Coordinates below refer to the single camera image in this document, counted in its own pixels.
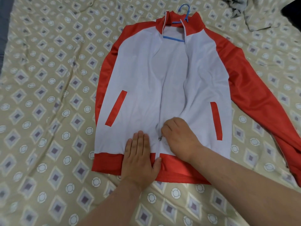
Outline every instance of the jacket pocket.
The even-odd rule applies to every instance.
[[[119,113],[119,110],[122,106],[122,103],[123,103],[124,99],[126,98],[126,94],[127,94],[127,91],[124,91],[124,90],[121,91],[120,95],[118,96],[118,98],[108,116],[108,119],[107,119],[105,125],[110,126],[110,127],[113,125],[113,123]]]
[[[223,140],[222,124],[219,116],[219,109],[217,108],[216,102],[210,102],[210,104],[211,104],[213,122],[214,122],[214,127],[216,132],[216,139]]]

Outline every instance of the hanger hook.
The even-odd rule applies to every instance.
[[[182,8],[183,6],[188,6],[188,11],[187,11],[186,17],[185,17],[185,19],[184,19],[184,20],[186,20],[186,21],[188,22],[188,15],[189,15],[189,12],[190,12],[190,5],[188,5],[188,4],[182,4],[182,5],[179,7],[178,12],[181,11],[181,8]]]

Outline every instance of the person's right hand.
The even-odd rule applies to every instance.
[[[186,121],[174,117],[167,120],[161,128],[170,150],[181,160],[190,162],[196,151],[204,146],[199,142]]]

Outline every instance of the jacket collar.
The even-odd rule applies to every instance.
[[[166,11],[165,16],[163,18],[159,18],[156,20],[156,29],[160,34],[163,33],[163,30],[166,25],[173,27],[184,27],[186,31],[186,36],[189,36],[194,33],[198,33],[202,31],[206,26],[203,23],[200,15],[196,12],[192,16],[188,17],[188,22],[184,20],[186,14],[179,15],[174,11]],[[182,23],[172,24],[175,21],[182,21]]]

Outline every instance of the hanger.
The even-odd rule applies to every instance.
[[[187,14],[186,14],[186,17],[184,18],[184,20],[186,20],[187,22],[188,22],[188,15],[189,15],[189,12],[190,12],[190,6],[188,5],[188,4],[183,4],[183,5],[181,5],[180,7],[179,7],[179,10],[178,10],[178,12],[180,12],[181,11],[181,8],[183,7],[183,6],[188,6],[188,11],[187,11]],[[178,24],[178,23],[181,23],[181,21],[175,21],[175,22],[172,22],[172,24]],[[169,37],[169,36],[163,36],[163,38],[166,38],[166,39],[171,39],[171,40],[175,40],[175,41],[179,41],[179,42],[185,42],[184,40],[182,40],[182,39],[177,39],[177,38],[173,38],[173,37]]]

